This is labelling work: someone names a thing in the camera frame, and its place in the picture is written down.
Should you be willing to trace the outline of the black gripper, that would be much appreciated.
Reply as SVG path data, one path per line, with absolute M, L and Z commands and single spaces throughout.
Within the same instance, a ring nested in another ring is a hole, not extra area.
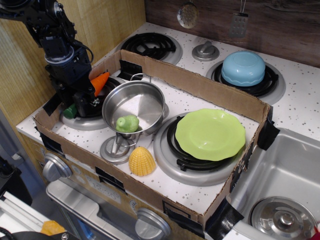
M 92 66 L 84 47 L 71 47 L 66 56 L 46 56 L 45 60 L 51 84 L 67 108 L 75 103 L 79 116 L 84 118 L 102 114 L 103 98 L 94 98 L 94 88 L 89 80 Z

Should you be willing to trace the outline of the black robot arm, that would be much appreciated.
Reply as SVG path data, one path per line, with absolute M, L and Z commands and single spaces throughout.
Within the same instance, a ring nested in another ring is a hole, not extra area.
M 71 109 L 71 117 L 92 118 L 102 111 L 102 98 L 95 95 L 89 79 L 93 52 L 76 40 L 76 30 L 56 0 L 2 0 L 0 17 L 22 22 L 44 50 L 55 95 L 44 105 L 51 115 L 59 105 Z

